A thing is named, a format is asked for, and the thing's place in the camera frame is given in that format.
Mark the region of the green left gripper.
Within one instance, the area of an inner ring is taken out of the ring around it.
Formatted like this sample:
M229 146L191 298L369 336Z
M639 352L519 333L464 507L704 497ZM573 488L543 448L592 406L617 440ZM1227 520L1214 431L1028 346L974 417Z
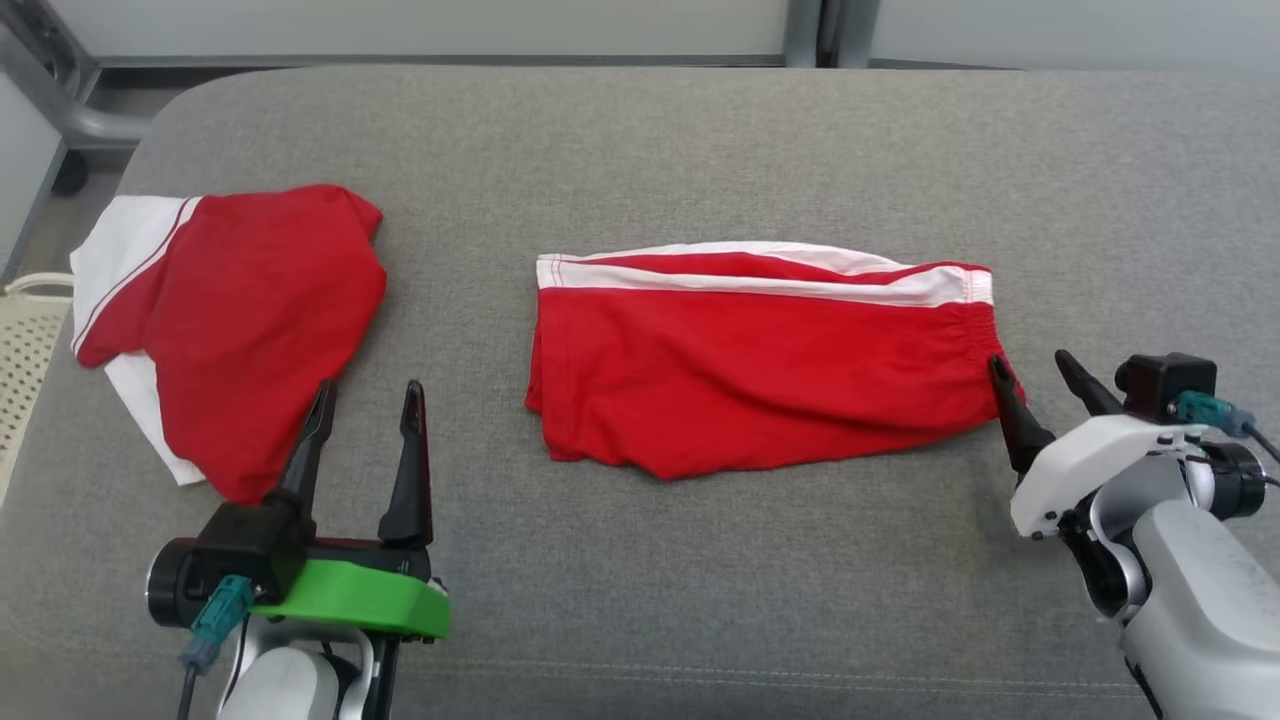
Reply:
M323 448L337 410L334 380L317 387L294 447L265 505L311 512ZM381 516L381 542L324 539L279 602L260 600L261 618L296 619L348 626L401 639L434 642L451 633L451 598L434 575L434 541L425 392L410 380L399 418L402 450L390 502Z

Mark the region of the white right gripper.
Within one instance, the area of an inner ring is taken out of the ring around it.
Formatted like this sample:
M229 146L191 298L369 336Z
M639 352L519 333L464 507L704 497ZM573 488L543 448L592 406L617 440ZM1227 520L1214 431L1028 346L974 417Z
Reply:
M1206 427L1123 415L1123 402L1069 351L1056 350L1055 364L1094 416L1059 439L1027 406L1005 356L993 354L987 364L1010 466L1023 477L1010 503L1019 536L1056 536L1066 511L1083 501L1091 505L1087 525L1107 538L1165 501L1211 507L1213 471L1198 445Z

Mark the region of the red Bulls 23 jersey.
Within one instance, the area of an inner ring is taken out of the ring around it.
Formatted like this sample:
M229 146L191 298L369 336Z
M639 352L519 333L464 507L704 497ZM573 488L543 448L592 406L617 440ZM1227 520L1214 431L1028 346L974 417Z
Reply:
M73 356L175 483L256 503L384 300L381 220L337 184L118 196L70 254Z

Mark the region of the red shorts with white stripe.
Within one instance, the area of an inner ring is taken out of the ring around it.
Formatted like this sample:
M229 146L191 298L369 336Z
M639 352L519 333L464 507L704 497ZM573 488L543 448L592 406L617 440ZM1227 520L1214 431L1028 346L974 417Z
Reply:
M997 416L989 268L818 243L535 264L525 404L550 457L660 480L918 448Z

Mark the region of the grey fabric sofa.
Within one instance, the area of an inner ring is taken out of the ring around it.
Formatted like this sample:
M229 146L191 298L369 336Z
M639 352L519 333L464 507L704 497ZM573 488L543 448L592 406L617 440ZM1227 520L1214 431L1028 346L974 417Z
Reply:
M849 241L989 261L1037 413L1052 351L1216 359L1280 413L1280 79L1019 70L314 68L169 102L127 191L344 181L385 208L387 318L339 392L319 515L367 530L428 386L454 633L397 717L1149 720L998 432L659 487L538 456L539 251Z

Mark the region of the cream perforated laundry basket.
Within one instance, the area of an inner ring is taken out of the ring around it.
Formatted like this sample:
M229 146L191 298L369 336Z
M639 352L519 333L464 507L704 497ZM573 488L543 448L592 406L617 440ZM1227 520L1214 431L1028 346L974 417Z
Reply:
M72 302L73 275L41 272L0 288L0 507Z

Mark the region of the black caster wheel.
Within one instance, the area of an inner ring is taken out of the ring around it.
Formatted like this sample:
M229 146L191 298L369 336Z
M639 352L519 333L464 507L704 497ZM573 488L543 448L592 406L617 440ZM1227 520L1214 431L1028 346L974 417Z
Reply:
M55 197L73 197L86 187L90 178L90 163L87 156L76 150L68 150L61 159L61 164L50 186L50 192Z

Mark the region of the grey partition post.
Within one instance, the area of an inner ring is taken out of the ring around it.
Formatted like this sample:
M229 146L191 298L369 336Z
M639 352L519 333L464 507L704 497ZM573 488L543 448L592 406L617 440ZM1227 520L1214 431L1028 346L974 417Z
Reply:
M869 67L879 6L881 0L841 0L835 32L835 67Z
M783 65L817 68L820 50L823 0L787 0Z

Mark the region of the grey metal frame tube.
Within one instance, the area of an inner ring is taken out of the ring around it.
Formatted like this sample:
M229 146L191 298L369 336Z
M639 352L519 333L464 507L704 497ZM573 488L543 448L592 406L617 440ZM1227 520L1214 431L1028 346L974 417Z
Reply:
M3 22L0 70L69 146L132 149L150 132L147 117L101 111L73 97Z

